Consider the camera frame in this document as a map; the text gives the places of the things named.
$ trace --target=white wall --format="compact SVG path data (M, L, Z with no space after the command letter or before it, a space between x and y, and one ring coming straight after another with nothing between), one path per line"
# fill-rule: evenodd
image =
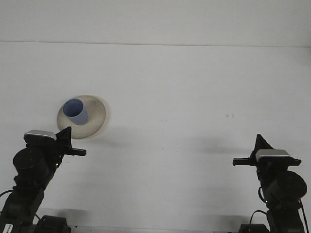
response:
M111 121L73 141L87 157L63 160L39 215L236 231L265 209L255 168L232 166L257 133L302 159L291 170L311 183L311 50L275 48L311 46L310 10L308 0L1 1L1 190L25 132L57 132L66 100L97 95Z
M0 40L311 46L310 0L0 2Z
M310 185L310 72L306 48L0 43L1 189L30 129L57 131L69 98L93 94L112 111L106 131L74 140L43 214L72 225L236 230L255 209L257 133L303 163ZM310 216L310 194L304 198Z

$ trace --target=cable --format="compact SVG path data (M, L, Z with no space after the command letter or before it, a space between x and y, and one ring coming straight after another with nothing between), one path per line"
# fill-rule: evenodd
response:
M6 194L6 193L10 193L10 192L13 192L13 190L7 190L7 191L5 191L5 192L1 193L1 194L0 194L0 197L2 197L4 194Z
M35 216L36 216L39 220L41 219L37 214L35 214Z
M262 195L261 195L261 191L260 191L260 190L262 190L261 187L259 187L259 189L258 189L258 196L259 196L260 200L262 200L264 203L266 203L265 200L264 200L264 198L263 198Z
M301 204L301 210L302 210L302 215L303 215L303 218L304 218L304 220L305 220L306 230L307 230L307 233L309 233L309 228L308 228L308 223L307 223L306 213L305 213L305 209L303 208L303 205L302 205L302 201L301 201L301 199L299 200L299 203Z
M249 225L252 224L253 216L254 216L254 214L257 213L257 212L260 212L260 213L263 213L264 215L267 215L267 213L264 212L264 211L262 211L262 210L256 210L256 211L254 211L253 214L252 214L252 216L251 216L251 219L249 220Z

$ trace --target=label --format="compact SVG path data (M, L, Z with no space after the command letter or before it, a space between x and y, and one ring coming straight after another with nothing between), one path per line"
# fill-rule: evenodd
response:
M2 233L11 233L12 229L13 229L12 224L6 224Z

